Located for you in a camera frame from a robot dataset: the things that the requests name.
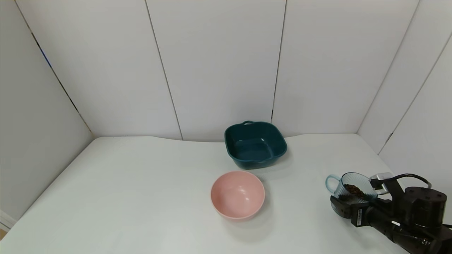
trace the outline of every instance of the clear measuring cup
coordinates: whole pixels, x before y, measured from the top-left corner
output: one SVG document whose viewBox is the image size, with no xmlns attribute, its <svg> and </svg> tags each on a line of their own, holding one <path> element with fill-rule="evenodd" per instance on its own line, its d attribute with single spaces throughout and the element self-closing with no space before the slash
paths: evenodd
<svg viewBox="0 0 452 254">
<path fill-rule="evenodd" d="M 328 180 L 330 178 L 339 181 L 339 184 L 334 189 L 328 185 Z M 335 198 L 349 205 L 368 202 L 378 196 L 370 185 L 369 178 L 355 172 L 345 173 L 342 177 L 331 174 L 326 177 L 325 186 Z M 333 203 L 331 203 L 331 207 L 338 215 L 342 216 L 341 212 L 338 210 L 339 208 Z"/>
</svg>

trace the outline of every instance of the coffee beans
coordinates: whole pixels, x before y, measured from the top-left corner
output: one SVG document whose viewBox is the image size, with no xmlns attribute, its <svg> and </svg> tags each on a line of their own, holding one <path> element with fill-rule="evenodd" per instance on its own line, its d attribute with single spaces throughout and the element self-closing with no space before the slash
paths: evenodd
<svg viewBox="0 0 452 254">
<path fill-rule="evenodd" d="M 366 194 L 362 190 L 360 190 L 358 187 L 356 187 L 355 185 L 344 184 L 344 187 L 353 196 L 360 198 L 360 199 L 365 199 Z"/>
</svg>

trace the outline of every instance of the bowl rim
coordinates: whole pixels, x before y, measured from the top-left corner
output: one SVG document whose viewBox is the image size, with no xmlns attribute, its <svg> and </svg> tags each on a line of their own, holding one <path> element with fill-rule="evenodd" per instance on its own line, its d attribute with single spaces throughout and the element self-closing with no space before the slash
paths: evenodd
<svg viewBox="0 0 452 254">
<path fill-rule="evenodd" d="M 227 216 L 227 215 L 223 214 L 222 212 L 220 212 L 220 211 L 217 209 L 217 207 L 215 206 L 215 204 L 213 203 L 213 200 L 212 200 L 213 186 L 215 186 L 215 184 L 217 183 L 217 181 L 218 181 L 221 177 L 223 177 L 224 175 L 227 175 L 227 174 L 234 173 L 234 172 L 241 172 L 241 173 L 250 174 L 250 175 L 254 176 L 254 177 L 259 181 L 260 186 L 262 187 L 262 191 L 264 192 L 264 198 L 262 199 L 262 202 L 261 202 L 261 204 L 259 205 L 259 208 L 256 209 L 256 211 L 254 211 L 252 214 L 247 215 L 247 216 L 245 216 L 245 217 L 231 217 L 231 216 Z M 243 171 L 243 170 L 233 170 L 233 171 L 229 171 L 229 172 L 224 173 L 224 174 L 222 174 L 221 176 L 219 176 L 219 177 L 215 180 L 215 182 L 213 182 L 212 187 L 210 188 L 210 202 L 212 203 L 213 208 L 215 208 L 215 210 L 216 210 L 219 214 L 221 214 L 221 216 L 223 216 L 223 217 L 225 217 L 225 218 L 228 218 L 228 219 L 231 219 L 231 220 L 243 220 L 243 219 L 247 219 L 247 218 L 250 218 L 250 217 L 254 216 L 257 212 L 259 212 L 259 210 L 260 210 L 260 209 L 262 208 L 262 206 L 264 205 L 264 202 L 265 202 L 265 187 L 264 187 L 264 184 L 262 183 L 262 181 L 259 179 L 259 177 L 257 177 L 256 175 L 254 175 L 254 174 L 252 174 L 252 173 L 250 173 L 250 172 L 248 172 L 248 171 Z"/>
</svg>

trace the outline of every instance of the table surface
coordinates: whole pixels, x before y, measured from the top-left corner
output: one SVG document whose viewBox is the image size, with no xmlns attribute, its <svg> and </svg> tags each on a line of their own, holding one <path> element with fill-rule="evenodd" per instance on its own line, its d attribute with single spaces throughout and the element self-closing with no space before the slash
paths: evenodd
<svg viewBox="0 0 452 254">
<path fill-rule="evenodd" d="M 213 182 L 238 170 L 224 143 L 98 138 L 16 223 L 1 253 L 406 253 L 331 209 L 327 175 L 390 171 L 360 136 L 286 142 L 274 166 L 250 170 L 264 184 L 265 204 L 237 223 L 219 216 L 210 200 Z"/>
</svg>

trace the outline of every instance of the black cable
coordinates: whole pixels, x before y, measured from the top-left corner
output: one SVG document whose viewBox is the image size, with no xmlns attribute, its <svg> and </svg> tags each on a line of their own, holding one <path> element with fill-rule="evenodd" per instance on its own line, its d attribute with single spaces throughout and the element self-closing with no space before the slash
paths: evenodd
<svg viewBox="0 0 452 254">
<path fill-rule="evenodd" d="M 431 189 L 431 188 L 432 188 L 432 184 L 431 184 L 429 181 L 427 181 L 427 180 L 426 180 L 425 178 L 423 178 L 422 176 L 418 176 L 418 175 L 416 175 L 416 174 L 400 174 L 400 175 L 397 175 L 397 176 L 395 176 L 395 177 L 383 179 L 383 180 L 381 180 L 381 181 L 384 183 L 384 182 L 386 182 L 386 181 L 397 180 L 397 179 L 400 179 L 400 178 L 403 178 L 403 177 L 414 177 L 414 178 L 419 179 L 419 180 L 423 181 L 424 183 L 426 183 L 428 189 Z"/>
</svg>

